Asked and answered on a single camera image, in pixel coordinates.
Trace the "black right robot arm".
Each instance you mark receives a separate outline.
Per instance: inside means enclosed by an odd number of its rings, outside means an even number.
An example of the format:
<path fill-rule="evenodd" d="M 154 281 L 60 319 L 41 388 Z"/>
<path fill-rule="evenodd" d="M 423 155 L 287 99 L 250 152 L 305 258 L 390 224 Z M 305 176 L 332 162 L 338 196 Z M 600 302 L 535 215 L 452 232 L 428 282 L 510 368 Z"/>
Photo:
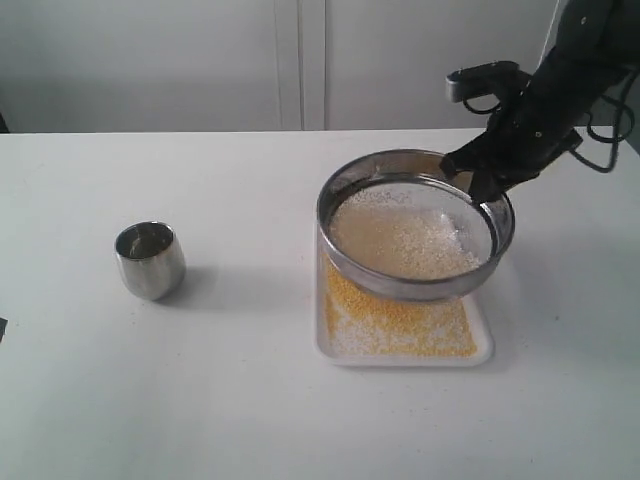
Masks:
<path fill-rule="evenodd" d="M 558 24 L 556 43 L 533 74 L 512 61 L 497 61 L 447 76 L 447 96 L 467 105 L 493 95 L 486 130 L 446 154 L 440 168 L 448 178 L 472 175 L 474 202 L 498 199 L 514 186 L 535 179 L 565 153 L 598 173 L 611 172 L 624 120 L 634 113 L 625 101 L 639 76 L 639 4 L 636 1 L 569 1 Z M 613 133 L 592 139 L 610 145 L 605 166 L 577 153 L 575 127 L 598 100 L 615 108 Z"/>

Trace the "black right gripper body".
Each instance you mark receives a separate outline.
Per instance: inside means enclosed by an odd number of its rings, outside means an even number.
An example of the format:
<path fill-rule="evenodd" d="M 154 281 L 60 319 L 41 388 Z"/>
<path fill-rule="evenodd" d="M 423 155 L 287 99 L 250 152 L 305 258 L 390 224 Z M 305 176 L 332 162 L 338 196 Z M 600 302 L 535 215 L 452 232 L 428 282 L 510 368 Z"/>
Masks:
<path fill-rule="evenodd" d="M 574 127 L 582 115 L 583 103 L 572 95 L 519 94 L 499 101 L 482 133 L 491 138 L 493 174 L 508 178 L 512 187 L 538 177 L 580 144 Z"/>

